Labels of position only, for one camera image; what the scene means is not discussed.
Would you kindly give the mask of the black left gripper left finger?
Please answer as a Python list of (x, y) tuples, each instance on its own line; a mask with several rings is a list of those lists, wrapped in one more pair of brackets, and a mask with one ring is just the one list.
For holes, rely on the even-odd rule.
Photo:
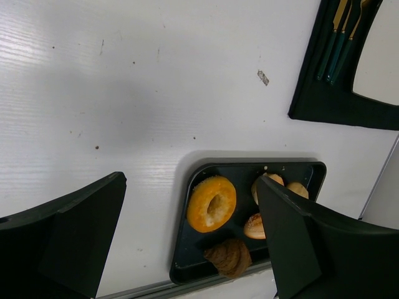
[(95, 298), (127, 179), (82, 189), (1, 218), (1, 298)]

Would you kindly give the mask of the orange sugared donut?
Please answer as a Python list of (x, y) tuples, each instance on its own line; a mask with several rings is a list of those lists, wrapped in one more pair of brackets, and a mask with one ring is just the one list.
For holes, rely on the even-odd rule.
[(236, 204), (236, 189), (230, 180), (213, 176), (193, 189), (186, 218), (194, 230), (200, 233), (213, 232), (230, 220)]

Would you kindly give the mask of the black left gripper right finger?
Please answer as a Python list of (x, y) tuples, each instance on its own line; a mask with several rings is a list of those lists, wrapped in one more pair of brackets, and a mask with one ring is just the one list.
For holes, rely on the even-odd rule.
[(397, 298), (398, 231), (347, 217), (269, 178), (257, 197), (279, 298)]

